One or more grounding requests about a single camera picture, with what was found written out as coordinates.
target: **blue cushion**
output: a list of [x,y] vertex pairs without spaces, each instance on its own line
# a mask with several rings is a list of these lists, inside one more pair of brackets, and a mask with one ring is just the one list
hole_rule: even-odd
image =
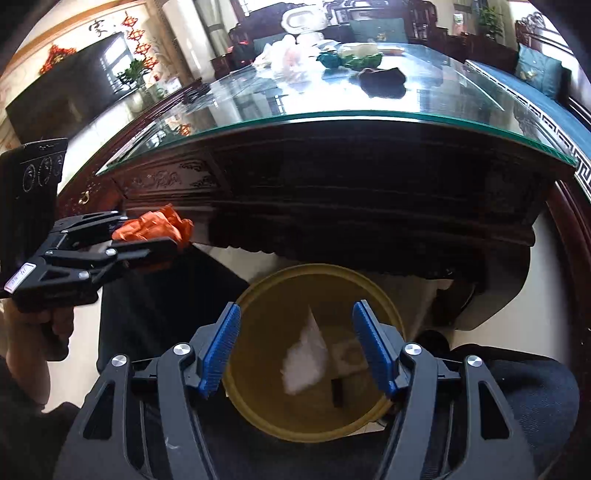
[[402,18],[350,20],[349,25],[358,42],[408,43]]
[[277,35],[269,35],[268,37],[263,38],[255,38],[252,41],[253,46],[255,47],[255,55],[258,57],[265,48],[265,45],[270,44],[273,45],[276,41],[283,40],[283,37],[287,35],[286,32],[278,33]]
[[556,100],[562,81],[562,62],[520,44],[515,76]]
[[502,70],[478,61],[469,60],[469,62],[524,96],[531,103],[537,105],[538,108],[543,110],[549,117],[558,123],[564,133],[566,133],[573,142],[583,150],[583,153],[587,158],[591,158],[591,132],[589,132],[589,130],[587,130],[585,126],[566,108],[551,100],[527,83],[517,79],[510,73],[503,72]]

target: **silver screw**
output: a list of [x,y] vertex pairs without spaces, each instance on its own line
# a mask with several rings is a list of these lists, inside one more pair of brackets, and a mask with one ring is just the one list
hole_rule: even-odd
[[188,343],[179,343],[173,348],[176,355],[187,355],[191,351],[191,346]]
[[468,362],[468,365],[470,365],[471,367],[479,367],[482,365],[482,358],[476,355],[470,355],[466,359],[466,362]]
[[423,349],[416,343],[409,343],[404,347],[404,351],[409,355],[418,355],[423,351]]
[[113,367],[122,367],[127,363],[127,357],[125,355],[115,355],[111,360]]

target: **bucket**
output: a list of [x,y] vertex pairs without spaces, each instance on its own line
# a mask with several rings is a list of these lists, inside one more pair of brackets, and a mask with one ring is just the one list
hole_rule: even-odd
[[[223,384],[247,421],[274,437],[313,443],[349,435],[388,411],[391,403],[372,379],[351,321],[353,305],[362,299],[380,322],[394,325],[404,337],[400,316],[384,291],[347,268],[286,268],[240,296],[241,331]],[[281,372],[284,359],[299,342],[309,312],[329,352],[326,372],[318,383],[288,395]],[[361,370],[343,374],[343,359],[357,362]]]

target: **flat screen tv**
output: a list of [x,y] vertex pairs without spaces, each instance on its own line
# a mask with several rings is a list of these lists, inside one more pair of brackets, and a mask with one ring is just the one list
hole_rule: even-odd
[[71,139],[129,93],[117,74],[133,55],[117,33],[66,57],[17,96],[6,110],[22,143]]

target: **teal pillow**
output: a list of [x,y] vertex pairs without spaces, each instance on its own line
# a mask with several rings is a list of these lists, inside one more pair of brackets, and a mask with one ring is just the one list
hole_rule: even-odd
[[278,33],[277,35],[269,35],[268,37],[255,38],[252,41],[252,45],[255,48],[255,55],[258,57],[265,48],[265,45],[273,45],[276,41],[283,40],[283,37],[287,35],[286,32]]
[[358,42],[408,43],[402,18],[350,20],[349,25]]
[[562,62],[520,44],[515,76],[556,100],[562,82]]

